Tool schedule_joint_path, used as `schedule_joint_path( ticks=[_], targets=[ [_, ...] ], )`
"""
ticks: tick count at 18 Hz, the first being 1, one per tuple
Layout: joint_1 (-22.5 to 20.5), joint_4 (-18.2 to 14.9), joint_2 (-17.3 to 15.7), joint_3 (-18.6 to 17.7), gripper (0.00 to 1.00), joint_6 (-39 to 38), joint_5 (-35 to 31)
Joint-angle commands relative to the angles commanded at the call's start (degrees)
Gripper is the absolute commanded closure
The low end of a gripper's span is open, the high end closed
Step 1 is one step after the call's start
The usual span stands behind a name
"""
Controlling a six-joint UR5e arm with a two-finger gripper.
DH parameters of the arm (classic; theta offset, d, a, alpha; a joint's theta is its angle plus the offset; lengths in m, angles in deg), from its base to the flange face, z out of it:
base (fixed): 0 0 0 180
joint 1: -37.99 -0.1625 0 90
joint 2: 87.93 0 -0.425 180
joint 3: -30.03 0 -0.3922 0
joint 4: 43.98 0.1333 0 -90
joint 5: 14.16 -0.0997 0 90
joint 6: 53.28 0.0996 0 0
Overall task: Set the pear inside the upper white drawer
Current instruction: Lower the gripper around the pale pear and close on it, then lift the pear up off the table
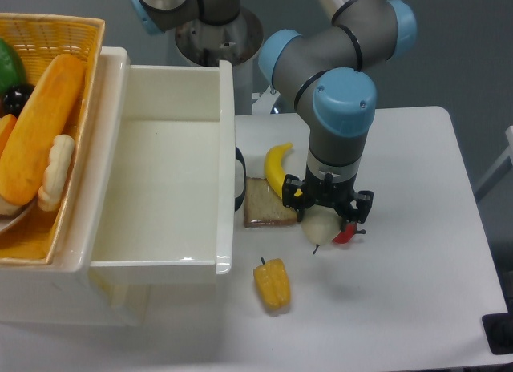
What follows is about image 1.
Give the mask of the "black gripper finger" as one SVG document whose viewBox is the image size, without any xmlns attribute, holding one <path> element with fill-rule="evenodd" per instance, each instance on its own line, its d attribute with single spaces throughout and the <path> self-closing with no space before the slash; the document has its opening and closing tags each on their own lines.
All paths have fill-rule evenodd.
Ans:
<svg viewBox="0 0 513 372">
<path fill-rule="evenodd" d="M 374 202 L 374 193 L 370 190 L 350 191 L 348 196 L 337 204 L 337 214 L 341 217 L 341 228 L 350 223 L 366 222 Z"/>
<path fill-rule="evenodd" d="M 286 174 L 282 184 L 282 204 L 297 213 L 297 220 L 302 221 L 304 216 L 304 195 L 302 186 L 304 182 L 292 174 Z"/>
</svg>

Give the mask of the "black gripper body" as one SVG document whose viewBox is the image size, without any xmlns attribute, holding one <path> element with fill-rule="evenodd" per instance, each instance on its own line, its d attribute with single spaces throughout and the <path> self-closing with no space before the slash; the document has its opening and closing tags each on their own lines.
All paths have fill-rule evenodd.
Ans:
<svg viewBox="0 0 513 372">
<path fill-rule="evenodd" d="M 303 198 L 301 209 L 306 210 L 314 205 L 333 209 L 337 214 L 354 214 L 353 186 L 357 175 L 348 180 L 336 180 L 331 174 L 314 175 L 309 167 L 305 170 L 305 182 L 301 187 Z"/>
</svg>

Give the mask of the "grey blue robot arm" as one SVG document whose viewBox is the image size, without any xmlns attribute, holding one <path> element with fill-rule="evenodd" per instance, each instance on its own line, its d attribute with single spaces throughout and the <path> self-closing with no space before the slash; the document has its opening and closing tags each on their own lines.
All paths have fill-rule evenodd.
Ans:
<svg viewBox="0 0 513 372">
<path fill-rule="evenodd" d="M 353 188 L 377 91 L 365 73 L 412 48 L 417 22 L 400 0 L 319 0 L 328 30 L 311 38 L 280 30 L 268 38 L 240 0 L 131 0 L 150 34 L 176 33 L 191 63 L 241 65 L 257 58 L 261 73 L 309 127 L 305 176 L 287 175 L 278 191 L 284 206 L 304 218 L 319 205 L 335 211 L 341 228 L 363 223 L 371 191 Z"/>
</svg>

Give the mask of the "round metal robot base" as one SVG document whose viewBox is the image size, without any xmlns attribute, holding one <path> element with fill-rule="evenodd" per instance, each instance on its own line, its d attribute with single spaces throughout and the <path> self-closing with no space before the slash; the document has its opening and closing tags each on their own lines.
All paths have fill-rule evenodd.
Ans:
<svg viewBox="0 0 513 372">
<path fill-rule="evenodd" d="M 175 30 L 178 51 L 202 67 L 217 67 L 220 60 L 233 66 L 246 63 L 257 55 L 263 41 L 260 20 L 244 7 L 230 23 L 214 26 L 195 19 Z"/>
</svg>

